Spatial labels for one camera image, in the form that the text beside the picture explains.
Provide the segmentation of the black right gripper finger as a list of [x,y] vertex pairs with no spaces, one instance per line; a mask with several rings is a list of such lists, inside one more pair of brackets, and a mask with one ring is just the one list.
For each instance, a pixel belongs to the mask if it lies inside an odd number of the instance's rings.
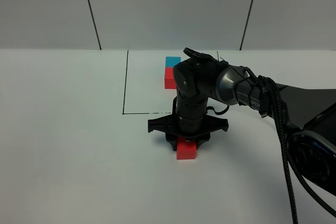
[[198,149],[202,144],[208,142],[209,139],[210,137],[199,137],[195,139],[194,142],[196,143],[196,149]]
[[176,152],[178,140],[176,138],[172,138],[172,139],[166,139],[166,141],[171,145],[172,150]]

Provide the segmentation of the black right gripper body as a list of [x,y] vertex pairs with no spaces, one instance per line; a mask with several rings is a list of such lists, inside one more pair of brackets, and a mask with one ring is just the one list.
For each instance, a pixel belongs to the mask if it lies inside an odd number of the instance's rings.
[[148,120],[148,132],[194,140],[218,130],[227,131],[228,120],[208,115],[207,102],[208,97],[204,95],[177,95],[170,115]]

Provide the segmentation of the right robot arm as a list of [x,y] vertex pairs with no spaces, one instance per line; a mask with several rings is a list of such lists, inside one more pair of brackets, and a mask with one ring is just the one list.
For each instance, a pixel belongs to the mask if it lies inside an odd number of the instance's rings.
[[207,114],[208,100],[243,105],[262,117],[283,113],[285,146],[299,174],[335,194],[335,90],[302,89],[277,84],[272,94],[267,79],[243,66],[232,66],[211,55],[184,49],[187,59],[173,68],[177,85],[170,115],[148,121],[149,131],[164,132],[173,148],[177,138],[201,145],[211,132],[227,130],[228,122]]

